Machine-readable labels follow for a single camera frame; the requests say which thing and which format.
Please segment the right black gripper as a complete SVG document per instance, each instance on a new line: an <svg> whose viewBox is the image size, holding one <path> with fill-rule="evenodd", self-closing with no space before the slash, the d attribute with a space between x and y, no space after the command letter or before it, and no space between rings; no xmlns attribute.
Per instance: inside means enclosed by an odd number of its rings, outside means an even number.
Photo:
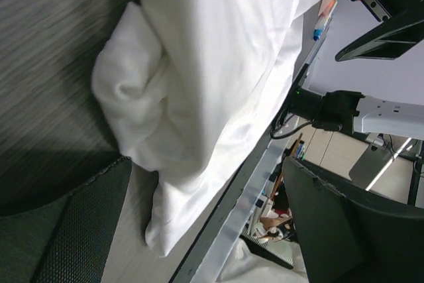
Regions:
<svg viewBox="0 0 424 283"><path fill-rule="evenodd" d="M409 9L422 0L351 1L363 2L378 21L388 20L345 46L335 55L337 62L395 60L423 40L423 10Z"/></svg>

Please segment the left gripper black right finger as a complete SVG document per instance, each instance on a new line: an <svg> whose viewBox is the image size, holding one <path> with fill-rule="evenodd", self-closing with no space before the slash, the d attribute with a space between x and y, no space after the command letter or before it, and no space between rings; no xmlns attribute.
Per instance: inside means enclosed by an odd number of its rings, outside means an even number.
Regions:
<svg viewBox="0 0 424 283"><path fill-rule="evenodd" d="M423 209L292 157L283 177L310 282L423 281Z"/></svg>

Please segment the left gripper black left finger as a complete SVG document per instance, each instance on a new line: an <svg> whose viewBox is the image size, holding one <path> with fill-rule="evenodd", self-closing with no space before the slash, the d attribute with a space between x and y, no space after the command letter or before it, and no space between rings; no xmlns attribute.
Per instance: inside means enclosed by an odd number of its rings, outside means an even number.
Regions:
<svg viewBox="0 0 424 283"><path fill-rule="evenodd" d="M132 164L122 157L68 192L1 206L2 282L100 282Z"/></svg>

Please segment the white printed t shirt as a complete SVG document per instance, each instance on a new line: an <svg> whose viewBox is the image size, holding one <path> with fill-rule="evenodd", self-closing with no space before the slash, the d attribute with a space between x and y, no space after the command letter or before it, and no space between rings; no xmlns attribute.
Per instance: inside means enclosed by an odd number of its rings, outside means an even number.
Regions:
<svg viewBox="0 0 424 283"><path fill-rule="evenodd" d="M250 154L292 84L320 0L129 3L91 87L122 155L156 171L149 248L166 256Z"/></svg>

